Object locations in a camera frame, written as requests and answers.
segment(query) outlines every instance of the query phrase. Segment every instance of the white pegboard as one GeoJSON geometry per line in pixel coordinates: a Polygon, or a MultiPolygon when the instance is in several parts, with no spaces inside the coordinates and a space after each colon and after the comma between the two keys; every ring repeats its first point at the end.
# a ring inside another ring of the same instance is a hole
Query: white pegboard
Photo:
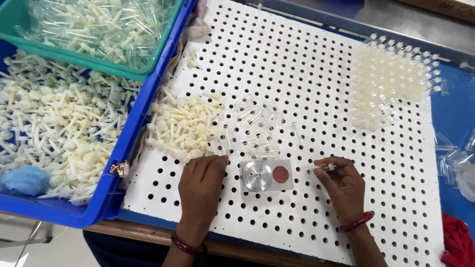
{"type": "MultiPolygon", "coordinates": [[[[248,92],[274,99],[288,122],[297,121],[302,147],[290,146],[290,127],[277,127],[281,158],[290,159],[294,190],[249,193],[239,187],[234,152],[223,181],[218,214],[210,231],[354,264],[328,194],[314,176],[297,171],[332,154],[355,160],[366,181],[365,210],[376,215],[371,234],[389,266],[442,266],[444,250],[430,99],[395,105],[396,125],[376,133],[349,122],[359,42],[229,0],[209,0],[209,36],[189,42],[172,90],[180,95],[221,90],[225,115],[220,124],[240,127],[229,108],[248,92]],[[196,49],[204,70],[187,67],[196,49]]],[[[178,183],[184,167],[153,148],[141,155],[124,208],[179,221],[178,183]]]]}

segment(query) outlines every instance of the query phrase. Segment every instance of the blue cotton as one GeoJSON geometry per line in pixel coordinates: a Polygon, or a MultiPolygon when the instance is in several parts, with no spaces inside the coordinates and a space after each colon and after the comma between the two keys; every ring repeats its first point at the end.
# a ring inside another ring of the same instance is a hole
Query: blue cotton
{"type": "Polygon", "coordinates": [[[0,177],[0,189],[17,195],[46,193],[48,184],[49,173],[32,165],[23,165],[0,177]]]}

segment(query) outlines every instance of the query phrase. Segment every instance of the plastic crate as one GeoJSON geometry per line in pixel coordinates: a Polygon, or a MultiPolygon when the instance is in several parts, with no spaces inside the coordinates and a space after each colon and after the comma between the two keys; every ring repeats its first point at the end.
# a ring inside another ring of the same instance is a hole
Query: plastic crate
{"type": "Polygon", "coordinates": [[[100,72],[117,75],[132,80],[143,82],[147,75],[155,69],[157,60],[162,53],[165,43],[170,34],[175,20],[177,19],[183,0],[176,0],[175,7],[172,11],[162,38],[160,39],[150,64],[143,69],[136,69],[125,65],[116,64],[96,57],[85,54],[76,53],[62,48],[56,48],[39,42],[20,38],[13,29],[15,25],[21,25],[24,29],[30,28],[30,15],[28,14],[27,1],[23,0],[5,0],[0,6],[0,39],[7,40],[24,51],[60,60],[66,63],[87,67],[100,72]]]}
{"type": "MultiPolygon", "coordinates": [[[[195,5],[196,0],[184,0],[163,53],[155,69],[143,83],[89,205],[76,207],[66,200],[10,196],[0,191],[0,211],[74,228],[84,228],[102,219],[115,219],[121,213],[124,192],[117,188],[120,178],[106,170],[109,170],[112,164],[128,159],[141,127],[148,121],[146,115],[150,103],[170,58],[176,55],[176,44],[195,5]]],[[[0,40],[0,58],[13,55],[15,49],[12,44],[0,40]]],[[[6,72],[6,69],[7,66],[2,61],[0,71],[6,72]]]]}

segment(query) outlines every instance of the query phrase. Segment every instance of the bangle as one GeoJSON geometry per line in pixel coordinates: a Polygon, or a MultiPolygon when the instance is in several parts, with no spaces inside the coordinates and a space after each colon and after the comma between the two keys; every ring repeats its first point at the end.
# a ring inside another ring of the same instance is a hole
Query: bangle
{"type": "Polygon", "coordinates": [[[345,226],[340,226],[340,232],[341,233],[351,232],[351,231],[355,230],[356,228],[358,228],[359,226],[361,226],[361,224],[366,223],[367,221],[372,219],[373,216],[374,216],[374,211],[367,211],[367,212],[363,213],[363,216],[361,216],[356,221],[354,221],[350,224],[347,224],[345,226]]]}
{"type": "Polygon", "coordinates": [[[208,247],[206,246],[205,243],[202,243],[199,246],[200,247],[199,249],[189,246],[177,237],[176,231],[173,231],[173,233],[171,234],[171,242],[175,244],[179,249],[193,256],[206,254],[208,252],[208,247]]]}

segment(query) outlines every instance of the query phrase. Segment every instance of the hand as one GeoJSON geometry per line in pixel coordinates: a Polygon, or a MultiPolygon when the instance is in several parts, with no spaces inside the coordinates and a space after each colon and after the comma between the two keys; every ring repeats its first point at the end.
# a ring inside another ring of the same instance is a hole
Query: hand
{"type": "Polygon", "coordinates": [[[330,172],[315,169],[314,173],[327,190],[340,223],[350,224],[363,215],[365,182],[351,160],[329,157],[314,161],[315,165],[325,163],[337,168],[330,172]]]}
{"type": "Polygon", "coordinates": [[[192,159],[184,168],[178,184],[181,220],[177,237],[187,245],[199,248],[216,216],[228,156],[192,159]]]}

